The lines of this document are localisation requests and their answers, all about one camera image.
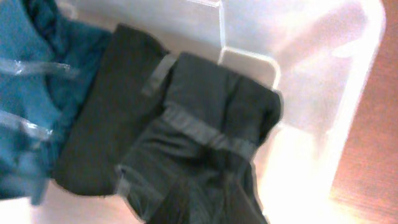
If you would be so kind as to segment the dark grey garment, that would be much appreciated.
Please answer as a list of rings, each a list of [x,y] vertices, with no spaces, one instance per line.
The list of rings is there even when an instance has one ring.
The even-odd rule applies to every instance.
[[[159,223],[265,223],[252,160],[281,116],[278,93],[182,53],[161,102],[118,165],[119,193]]]

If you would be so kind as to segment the black garment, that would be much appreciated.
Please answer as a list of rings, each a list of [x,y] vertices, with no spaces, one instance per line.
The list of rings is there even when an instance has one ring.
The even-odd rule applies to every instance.
[[[159,116],[174,57],[156,38],[118,24],[53,171],[65,190],[112,195],[116,166]]]

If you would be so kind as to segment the teal blue garment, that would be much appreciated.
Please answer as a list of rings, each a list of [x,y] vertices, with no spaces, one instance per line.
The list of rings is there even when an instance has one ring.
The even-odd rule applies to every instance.
[[[1,198],[41,203],[110,40],[55,1],[1,1]]]

